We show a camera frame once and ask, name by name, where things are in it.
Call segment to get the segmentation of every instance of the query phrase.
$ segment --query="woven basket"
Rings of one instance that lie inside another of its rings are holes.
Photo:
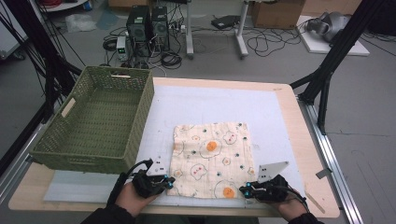
[[[126,172],[153,95],[149,70],[86,67],[30,153],[54,170]]]

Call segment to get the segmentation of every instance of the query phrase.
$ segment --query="printed fabric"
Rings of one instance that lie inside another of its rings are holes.
[[[168,195],[243,198],[239,191],[256,180],[246,123],[179,125],[174,131]]]

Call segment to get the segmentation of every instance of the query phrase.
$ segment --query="black sleeve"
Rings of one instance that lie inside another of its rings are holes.
[[[312,213],[305,213],[292,219],[289,224],[324,224],[317,220],[317,218],[312,215]]]
[[[96,209],[81,224],[134,224],[134,217],[124,208],[112,204]]]

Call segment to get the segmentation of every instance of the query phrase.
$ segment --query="wooden table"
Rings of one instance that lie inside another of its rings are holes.
[[[276,94],[288,130],[290,144],[304,182],[304,190],[310,211],[317,217],[338,217],[340,215],[329,180],[327,177],[318,179],[316,176],[316,173],[323,170],[323,167],[294,92],[289,85],[165,77],[155,77],[154,85],[273,91]],[[35,211],[94,211],[98,207],[105,206],[102,203],[44,202],[43,198],[53,174],[53,170],[33,163],[9,201],[9,208]],[[278,217],[278,213],[270,207],[268,209],[210,209],[207,207],[178,206],[175,209],[174,206],[152,205],[146,207],[143,213]]]

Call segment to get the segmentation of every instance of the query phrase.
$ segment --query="concrete floor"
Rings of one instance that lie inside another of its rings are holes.
[[[55,15],[61,20],[67,14],[87,13],[94,21],[103,16],[103,9],[91,12],[80,8]],[[103,37],[121,27],[126,20],[117,19],[108,30],[65,34],[65,38],[87,65],[104,62]],[[196,19],[194,24],[205,24]],[[255,35],[245,35],[246,40]],[[370,41],[396,53],[395,42]],[[262,58],[249,49],[245,60],[231,34],[194,33],[196,53],[193,60],[180,55],[183,62],[177,70],[165,70],[167,77],[238,80],[251,82],[291,83],[314,72],[326,55],[308,53],[304,44],[287,45]],[[364,40],[369,57],[347,56],[336,70],[329,95],[326,130],[344,177],[359,208],[364,223],[394,223],[396,219],[396,90],[395,57]],[[73,52],[64,45],[67,60],[82,68]],[[164,72],[153,69],[155,77]],[[301,93],[304,87],[295,90]],[[21,130],[44,102],[34,68],[29,60],[0,62],[0,156],[9,149]],[[2,223],[79,223],[88,213],[15,212],[0,207]],[[346,223],[345,216],[324,219],[326,223]],[[280,218],[260,218],[261,223],[285,223]]]

